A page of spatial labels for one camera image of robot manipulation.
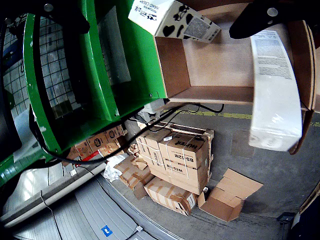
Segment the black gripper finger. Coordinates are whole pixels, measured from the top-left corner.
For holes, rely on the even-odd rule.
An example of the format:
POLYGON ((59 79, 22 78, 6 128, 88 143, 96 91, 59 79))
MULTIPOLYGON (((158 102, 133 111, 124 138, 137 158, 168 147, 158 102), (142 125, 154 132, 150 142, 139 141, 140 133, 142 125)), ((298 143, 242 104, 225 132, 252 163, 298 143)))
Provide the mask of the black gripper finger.
POLYGON ((76 0, 2 0, 0 23, 10 25, 22 14, 51 18, 64 29, 77 34, 89 32, 90 24, 76 0))
POLYGON ((244 39, 276 24, 305 21, 312 35, 320 35, 318 0, 255 0, 249 3, 229 29, 233 39, 244 39))

